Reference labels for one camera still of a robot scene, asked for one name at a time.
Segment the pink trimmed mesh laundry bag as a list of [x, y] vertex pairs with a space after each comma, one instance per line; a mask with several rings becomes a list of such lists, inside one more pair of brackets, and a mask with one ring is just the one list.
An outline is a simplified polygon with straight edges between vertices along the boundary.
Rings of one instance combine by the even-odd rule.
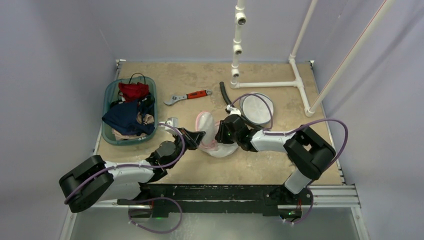
[[232, 155], [237, 149], [236, 143], [224, 144], [219, 143], [215, 139], [219, 130], [219, 122], [215, 121], [210, 112], [200, 112], [195, 121], [195, 130], [197, 132], [205, 132], [202, 138], [199, 149], [214, 158], [224, 158]]

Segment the white mesh laundry bag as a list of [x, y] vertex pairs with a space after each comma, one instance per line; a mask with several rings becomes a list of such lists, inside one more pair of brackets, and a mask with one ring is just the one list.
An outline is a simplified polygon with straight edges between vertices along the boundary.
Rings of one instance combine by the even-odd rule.
[[253, 124], [264, 126], [271, 122], [274, 115], [274, 103], [265, 94], [251, 92], [239, 100], [240, 110]]

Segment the pink lace bra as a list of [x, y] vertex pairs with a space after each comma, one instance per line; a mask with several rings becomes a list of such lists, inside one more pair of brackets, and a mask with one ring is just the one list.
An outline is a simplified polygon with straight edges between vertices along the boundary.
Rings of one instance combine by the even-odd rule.
[[[150, 114], [146, 114], [144, 117], [139, 113], [136, 118], [137, 122], [139, 124], [153, 124], [154, 123], [154, 117]], [[116, 129], [111, 129], [113, 135], [115, 136], [115, 139], [117, 141], [124, 141], [124, 140], [136, 140], [141, 139], [147, 136], [146, 133], [141, 133], [140, 135], [122, 135], [120, 132], [118, 132]]]

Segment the navy blue bra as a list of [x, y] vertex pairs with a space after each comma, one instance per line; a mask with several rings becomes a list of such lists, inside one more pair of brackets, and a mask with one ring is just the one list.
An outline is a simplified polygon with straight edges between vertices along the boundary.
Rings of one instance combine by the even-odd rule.
[[122, 135], [150, 135], [156, 129], [154, 123], [143, 122], [154, 109], [155, 99], [147, 97], [114, 105], [103, 116], [102, 121]]

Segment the red lace bra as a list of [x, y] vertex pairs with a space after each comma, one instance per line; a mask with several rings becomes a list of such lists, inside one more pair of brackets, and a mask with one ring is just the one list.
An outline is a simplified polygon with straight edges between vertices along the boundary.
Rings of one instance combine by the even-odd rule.
[[133, 102], [135, 100], [144, 99], [149, 94], [149, 86], [147, 84], [137, 83], [119, 83], [119, 91], [125, 102]]

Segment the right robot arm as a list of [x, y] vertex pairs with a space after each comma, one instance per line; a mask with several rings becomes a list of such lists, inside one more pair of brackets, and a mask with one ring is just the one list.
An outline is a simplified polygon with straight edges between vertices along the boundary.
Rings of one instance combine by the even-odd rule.
[[237, 144], [247, 152], [285, 153], [295, 166], [280, 191], [282, 200], [288, 204], [298, 200], [301, 191], [318, 180], [336, 156], [335, 149], [305, 124], [292, 131], [272, 132], [249, 128], [236, 114], [220, 121], [215, 140], [222, 144]]

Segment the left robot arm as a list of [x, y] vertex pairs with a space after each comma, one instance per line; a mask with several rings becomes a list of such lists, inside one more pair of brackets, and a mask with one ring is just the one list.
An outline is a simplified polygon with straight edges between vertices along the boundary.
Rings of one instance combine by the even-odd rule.
[[147, 159], [139, 162], [111, 162], [93, 155], [59, 179], [64, 203], [73, 213], [112, 199], [127, 199], [142, 205], [149, 199], [149, 191], [142, 185], [165, 177], [186, 151], [198, 148], [205, 135], [205, 131], [176, 128], [173, 141], [163, 141]]

